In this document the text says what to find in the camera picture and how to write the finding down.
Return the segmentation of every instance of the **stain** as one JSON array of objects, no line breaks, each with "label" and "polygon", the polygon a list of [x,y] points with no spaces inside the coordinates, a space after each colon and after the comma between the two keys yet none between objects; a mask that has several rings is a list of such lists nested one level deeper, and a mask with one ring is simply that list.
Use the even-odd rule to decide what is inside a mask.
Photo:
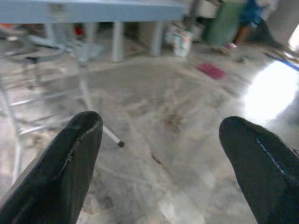
[{"label": "stain", "polygon": [[111,199],[110,197],[107,197],[107,196],[106,196],[106,197],[103,199],[103,203],[105,204],[105,207],[106,207],[107,209],[114,208],[113,201],[112,201],[112,199]]},{"label": "stain", "polygon": [[160,161],[154,153],[151,153],[151,158],[156,162],[158,163],[159,165],[163,165],[164,163],[162,161]]},{"label": "stain", "polygon": [[182,117],[176,113],[171,113],[164,118],[164,126],[166,129],[179,133],[180,125],[182,124]]}]

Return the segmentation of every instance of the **metal stand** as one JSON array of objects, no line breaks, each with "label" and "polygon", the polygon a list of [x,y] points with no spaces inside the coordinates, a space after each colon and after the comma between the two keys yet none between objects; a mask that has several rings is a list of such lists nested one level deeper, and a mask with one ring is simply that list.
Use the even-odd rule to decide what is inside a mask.
[{"label": "metal stand", "polygon": [[[73,46],[73,50],[75,52],[75,56],[76,56],[76,60],[77,60],[77,64],[78,64],[78,74],[77,74],[78,78],[79,78],[79,89],[78,90],[81,92],[81,95],[82,95],[82,97],[83,97],[83,99],[84,99],[84,101],[87,105],[87,109],[88,110],[94,110],[92,102],[91,102],[90,94],[89,94],[88,84],[87,84],[87,76],[88,76],[87,66],[88,66],[88,62],[89,62],[90,57],[82,56],[80,54],[80,49],[81,48],[80,48],[80,46],[75,44],[74,30],[73,30],[71,24],[61,24],[60,28],[61,28],[60,30],[62,30],[64,32],[65,42],[71,43],[71,46]],[[89,38],[87,40],[87,44],[86,44],[85,47],[90,48],[91,47],[90,43],[92,41],[93,41],[92,38]],[[23,67],[24,68],[24,74],[26,75],[27,74],[27,72],[26,72],[27,71],[27,65],[29,63],[34,64],[35,66],[37,66],[38,63],[53,61],[53,60],[59,59],[63,55],[64,52],[65,52],[65,47],[61,47],[60,49],[58,49],[56,54],[50,55],[50,56],[25,57],[23,59],[16,59],[14,57],[7,56],[6,59],[8,59],[12,62],[15,62],[15,63],[22,64],[24,66]],[[13,183],[18,178],[19,174],[22,172],[22,149],[23,149],[23,147],[22,147],[21,137],[23,135],[33,133],[33,132],[39,131],[41,129],[45,129],[45,128],[49,128],[51,126],[66,123],[71,119],[71,117],[68,117],[68,118],[65,118],[65,119],[61,119],[61,120],[57,120],[57,121],[48,123],[46,125],[41,125],[41,126],[30,128],[28,130],[20,131],[18,120],[15,116],[13,107],[23,105],[23,104],[28,104],[28,103],[38,101],[38,100],[44,100],[44,99],[49,99],[49,98],[60,97],[60,96],[63,96],[63,95],[73,93],[73,92],[78,91],[78,90],[59,92],[59,93],[54,93],[54,94],[50,94],[50,95],[47,95],[47,96],[43,96],[43,97],[40,97],[40,98],[26,99],[26,100],[23,100],[23,101],[20,101],[20,102],[11,103],[10,100],[9,100],[8,94],[6,92],[5,86],[2,82],[1,74],[0,74],[0,93],[3,96],[4,104],[7,108],[8,117],[9,117],[9,119],[11,120],[11,122],[14,126],[14,132],[15,132],[15,136],[16,136]],[[103,132],[106,133],[120,147],[124,146],[124,142],[121,141],[106,126],[103,126]]]}]

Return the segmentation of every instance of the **person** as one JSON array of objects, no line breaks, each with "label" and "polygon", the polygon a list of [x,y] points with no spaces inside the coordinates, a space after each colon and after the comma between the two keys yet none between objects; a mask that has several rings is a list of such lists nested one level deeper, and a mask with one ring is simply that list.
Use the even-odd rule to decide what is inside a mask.
[{"label": "person", "polygon": [[232,43],[221,48],[221,52],[230,53],[248,37],[252,30],[264,20],[266,21],[270,14],[277,9],[279,0],[248,0],[245,9],[240,15],[239,30]]}]

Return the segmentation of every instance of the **leg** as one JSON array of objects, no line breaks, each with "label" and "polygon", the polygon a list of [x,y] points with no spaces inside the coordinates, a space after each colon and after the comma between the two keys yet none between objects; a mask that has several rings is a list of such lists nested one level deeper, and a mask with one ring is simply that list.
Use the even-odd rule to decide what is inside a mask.
[{"label": "leg", "polygon": [[121,62],[124,59],[124,23],[114,22],[113,24],[113,50],[112,61]]},{"label": "leg", "polygon": [[162,21],[156,22],[156,27],[152,37],[153,39],[150,47],[151,56],[157,57],[161,55],[161,47],[163,42],[163,29],[164,29],[164,22]]},{"label": "leg", "polygon": [[237,35],[235,36],[235,39],[233,40],[233,43],[235,45],[240,45],[242,44],[246,37],[250,34],[250,32],[252,31],[252,27],[251,26],[240,26]]}]

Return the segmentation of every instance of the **polished floor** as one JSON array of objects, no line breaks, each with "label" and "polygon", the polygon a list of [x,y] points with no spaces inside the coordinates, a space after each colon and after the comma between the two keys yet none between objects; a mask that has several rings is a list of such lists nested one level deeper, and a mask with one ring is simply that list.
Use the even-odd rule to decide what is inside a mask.
[{"label": "polished floor", "polygon": [[[94,107],[126,146],[119,148],[103,136],[78,223],[255,224],[220,146],[218,128],[225,117],[237,115],[299,148],[299,75],[268,59],[264,51],[241,47],[223,56],[197,44],[187,59],[173,57],[170,50],[152,58],[141,50],[123,63],[110,63],[108,48],[92,62]],[[205,62],[223,69],[226,76],[213,80],[195,68]],[[1,66],[12,100],[77,85],[76,66],[68,56],[42,65],[40,71],[51,78],[33,90],[24,88],[17,65],[1,61]],[[17,114],[31,127],[42,122],[41,114],[51,120],[81,110],[82,100],[68,96],[20,108]],[[1,113],[0,198],[9,188],[14,165],[14,135],[5,109]],[[23,140],[24,167],[60,129]]]}]

